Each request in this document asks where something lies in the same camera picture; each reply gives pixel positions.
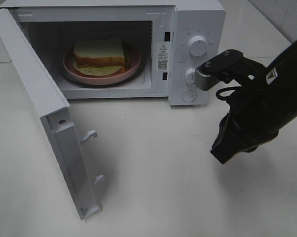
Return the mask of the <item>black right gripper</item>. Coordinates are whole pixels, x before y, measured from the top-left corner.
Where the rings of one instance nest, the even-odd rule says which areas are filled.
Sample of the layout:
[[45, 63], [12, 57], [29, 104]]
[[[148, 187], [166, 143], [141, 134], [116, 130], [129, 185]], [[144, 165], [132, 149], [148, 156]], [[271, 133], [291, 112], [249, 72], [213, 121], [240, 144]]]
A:
[[219, 124], [211, 154], [225, 164], [239, 152], [252, 152], [260, 144], [274, 139], [278, 128], [273, 128], [273, 103], [264, 91], [265, 81], [259, 75], [266, 69], [262, 64], [249, 59], [240, 63], [241, 86], [229, 96], [222, 98], [230, 106], [228, 114]]

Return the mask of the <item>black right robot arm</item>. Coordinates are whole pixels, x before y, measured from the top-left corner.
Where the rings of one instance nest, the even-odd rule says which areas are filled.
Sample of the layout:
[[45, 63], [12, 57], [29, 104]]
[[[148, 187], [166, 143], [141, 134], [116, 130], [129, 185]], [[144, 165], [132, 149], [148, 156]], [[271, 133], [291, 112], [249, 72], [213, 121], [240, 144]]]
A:
[[277, 137], [297, 117], [297, 40], [244, 86], [220, 89], [229, 104], [211, 154], [222, 164]]

